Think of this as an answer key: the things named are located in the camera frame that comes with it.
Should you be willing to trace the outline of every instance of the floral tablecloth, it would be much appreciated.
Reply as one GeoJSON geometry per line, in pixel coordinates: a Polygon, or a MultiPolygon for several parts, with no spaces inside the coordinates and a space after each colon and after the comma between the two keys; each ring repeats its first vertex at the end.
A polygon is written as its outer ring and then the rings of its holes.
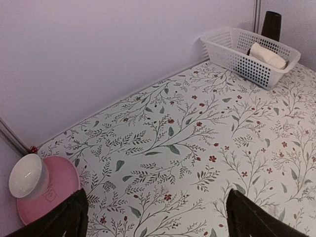
{"type": "Polygon", "coordinates": [[[77,167],[90,237],[228,236],[238,189],[316,233],[316,74],[266,91],[204,62],[82,121],[39,154],[77,167]]]}

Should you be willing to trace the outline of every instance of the black object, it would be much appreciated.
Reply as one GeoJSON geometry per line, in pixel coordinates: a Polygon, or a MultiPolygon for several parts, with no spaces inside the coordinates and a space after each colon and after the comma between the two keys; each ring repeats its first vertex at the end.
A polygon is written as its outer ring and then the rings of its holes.
{"type": "Polygon", "coordinates": [[[38,220],[6,237],[85,237],[89,204],[83,189],[38,220]]]}
{"type": "Polygon", "coordinates": [[[231,189],[226,210],[230,237],[308,237],[272,217],[237,190],[231,189]]]}
{"type": "Polygon", "coordinates": [[[279,41],[281,33],[282,16],[273,11],[267,11],[263,22],[261,35],[279,41]]]}

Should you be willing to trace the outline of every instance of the white plastic basket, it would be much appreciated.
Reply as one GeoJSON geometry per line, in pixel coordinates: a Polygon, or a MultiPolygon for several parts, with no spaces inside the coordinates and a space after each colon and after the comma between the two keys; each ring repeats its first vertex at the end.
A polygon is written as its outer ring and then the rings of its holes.
{"type": "Polygon", "coordinates": [[[238,28],[217,29],[200,39],[207,49],[211,62],[229,69],[267,90],[272,89],[301,58],[301,53],[294,48],[238,28]],[[287,67],[283,70],[276,69],[254,57],[247,56],[247,51],[254,42],[288,61],[287,67]]]}

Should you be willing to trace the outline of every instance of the white bowl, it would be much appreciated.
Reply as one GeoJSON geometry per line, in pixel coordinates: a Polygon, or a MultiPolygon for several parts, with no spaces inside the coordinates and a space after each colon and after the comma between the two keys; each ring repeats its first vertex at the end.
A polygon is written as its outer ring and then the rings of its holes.
{"type": "Polygon", "coordinates": [[[22,157],[14,166],[9,178],[9,189],[16,198],[35,199],[45,193],[48,170],[36,154],[22,157]]]}

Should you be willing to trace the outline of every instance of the leaf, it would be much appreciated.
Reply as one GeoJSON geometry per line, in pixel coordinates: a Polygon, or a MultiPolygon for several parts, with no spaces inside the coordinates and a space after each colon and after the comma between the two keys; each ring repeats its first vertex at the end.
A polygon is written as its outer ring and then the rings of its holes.
{"type": "Polygon", "coordinates": [[[78,167],[80,159],[75,159],[75,167],[78,167]]]}
{"type": "Polygon", "coordinates": [[[236,121],[239,121],[239,119],[234,115],[232,115],[232,118],[235,119],[236,121]]]}
{"type": "Polygon", "coordinates": [[[98,125],[99,122],[100,122],[100,121],[96,121],[96,122],[94,123],[94,126],[93,126],[93,127],[95,127],[96,125],[98,125]]]}
{"type": "Polygon", "coordinates": [[[162,152],[148,152],[145,155],[146,156],[152,156],[152,155],[156,155],[156,154],[160,154],[160,153],[162,153],[162,152]]]}
{"type": "Polygon", "coordinates": [[[235,184],[235,186],[239,192],[241,192],[242,194],[246,194],[246,190],[242,186],[240,186],[239,184],[235,184]]]}
{"type": "Polygon", "coordinates": [[[297,180],[297,174],[294,172],[294,170],[291,168],[291,174],[292,174],[292,178],[294,180],[297,180]]]}
{"type": "Polygon", "coordinates": [[[115,170],[115,172],[119,171],[119,169],[121,169],[124,164],[125,164],[125,161],[118,160],[117,161],[117,169],[115,170]]]}
{"type": "Polygon", "coordinates": [[[296,146],[301,147],[301,144],[295,141],[292,141],[296,146]]]}
{"type": "Polygon", "coordinates": [[[170,137],[172,137],[172,136],[174,135],[174,131],[173,131],[172,127],[169,127],[168,135],[169,135],[170,137]]]}
{"type": "Polygon", "coordinates": [[[268,138],[265,139],[267,143],[267,148],[270,146],[270,140],[268,138]]]}
{"type": "Polygon", "coordinates": [[[159,111],[160,114],[163,114],[164,113],[164,107],[162,107],[159,111]]]}
{"type": "Polygon", "coordinates": [[[180,154],[179,150],[174,145],[167,145],[166,147],[168,147],[172,153],[177,155],[180,154]]]}
{"type": "Polygon", "coordinates": [[[225,103],[229,102],[230,100],[231,100],[231,98],[225,98],[225,99],[223,99],[223,101],[224,101],[225,103]]]}
{"type": "Polygon", "coordinates": [[[283,192],[287,193],[287,187],[283,183],[281,183],[281,184],[282,184],[282,187],[283,187],[283,192]]]}
{"type": "Polygon", "coordinates": [[[280,110],[278,108],[273,108],[273,110],[276,112],[276,115],[278,115],[280,110]]]}
{"type": "Polygon", "coordinates": [[[282,100],[283,101],[283,104],[285,105],[285,106],[288,106],[288,104],[284,101],[284,100],[282,100]]]}
{"type": "Polygon", "coordinates": [[[188,120],[186,121],[186,125],[189,125],[189,123],[191,122],[191,120],[192,120],[192,118],[188,119],[188,120]]]}
{"type": "Polygon", "coordinates": [[[152,113],[153,113],[153,111],[152,111],[150,108],[148,108],[148,107],[146,107],[145,110],[146,110],[147,112],[152,112],[152,113]]]}
{"type": "Polygon", "coordinates": [[[145,237],[146,234],[147,234],[147,227],[140,233],[139,237],[145,237]]]}
{"type": "Polygon", "coordinates": [[[278,220],[283,221],[284,217],[285,217],[285,208],[284,208],[283,212],[280,214],[280,216],[278,217],[278,220]]]}
{"type": "Polygon", "coordinates": [[[258,176],[254,181],[252,181],[252,185],[254,185],[255,183],[257,183],[258,179],[260,178],[260,176],[258,176]]]}
{"type": "Polygon", "coordinates": [[[132,207],[132,206],[129,206],[129,208],[132,210],[132,213],[137,217],[137,219],[139,219],[140,216],[142,215],[142,214],[140,213],[140,211],[137,210],[136,208],[132,207]]]}
{"type": "Polygon", "coordinates": [[[217,234],[213,228],[211,230],[211,235],[209,237],[217,237],[217,234]]]}
{"type": "Polygon", "coordinates": [[[308,184],[308,183],[312,183],[312,180],[310,179],[305,180],[304,184],[308,184]]]}
{"type": "Polygon", "coordinates": [[[124,182],[126,182],[128,179],[130,179],[131,177],[133,177],[133,175],[126,175],[126,176],[124,176],[123,178],[122,178],[122,180],[124,181],[124,182]]]}

